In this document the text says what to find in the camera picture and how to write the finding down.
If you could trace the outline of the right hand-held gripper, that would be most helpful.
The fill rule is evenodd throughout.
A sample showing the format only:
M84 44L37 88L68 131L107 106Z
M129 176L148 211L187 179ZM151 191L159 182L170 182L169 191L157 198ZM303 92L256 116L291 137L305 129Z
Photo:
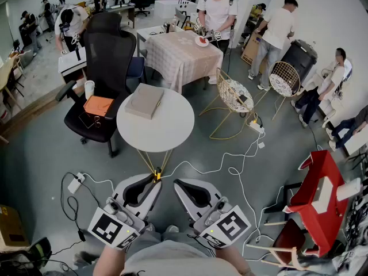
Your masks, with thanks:
M176 179L174 190L190 218L197 220L194 229L199 236L216 248L231 246L251 228L240 207L220 197L220 192L209 182Z

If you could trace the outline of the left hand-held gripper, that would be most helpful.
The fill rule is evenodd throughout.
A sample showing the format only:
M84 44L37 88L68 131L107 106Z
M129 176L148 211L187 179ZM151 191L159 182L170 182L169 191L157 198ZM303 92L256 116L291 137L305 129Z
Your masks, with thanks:
M103 208L98 207L88 231L111 248L124 250L144 231L145 219L158 199L161 182L152 173L121 181Z

